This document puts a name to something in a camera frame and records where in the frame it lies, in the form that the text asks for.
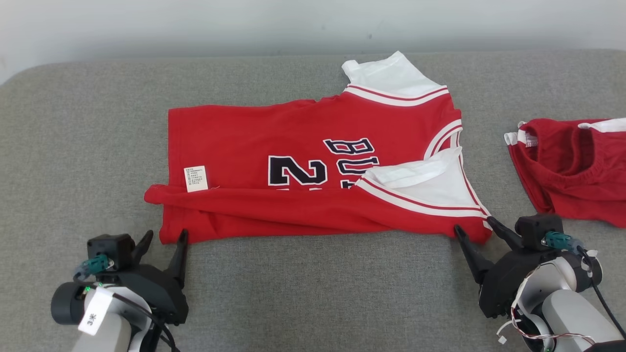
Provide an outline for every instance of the red garment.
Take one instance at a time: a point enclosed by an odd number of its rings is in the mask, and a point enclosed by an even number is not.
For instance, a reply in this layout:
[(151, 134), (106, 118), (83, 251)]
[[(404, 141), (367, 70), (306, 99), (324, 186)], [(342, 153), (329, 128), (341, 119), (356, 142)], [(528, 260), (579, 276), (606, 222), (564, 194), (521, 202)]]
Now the red garment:
[(505, 140), (538, 212), (626, 227), (626, 118), (541, 118)]
[[(463, 173), (461, 114), (447, 87), (400, 53), (344, 70), (352, 83), (320, 101), (170, 110), (169, 183), (145, 194), (164, 205), (162, 242), (183, 228), (198, 242), (389, 229), (454, 236), (455, 224), (486, 241), (488, 213)], [(187, 192), (183, 169), (197, 166), (209, 189)]]

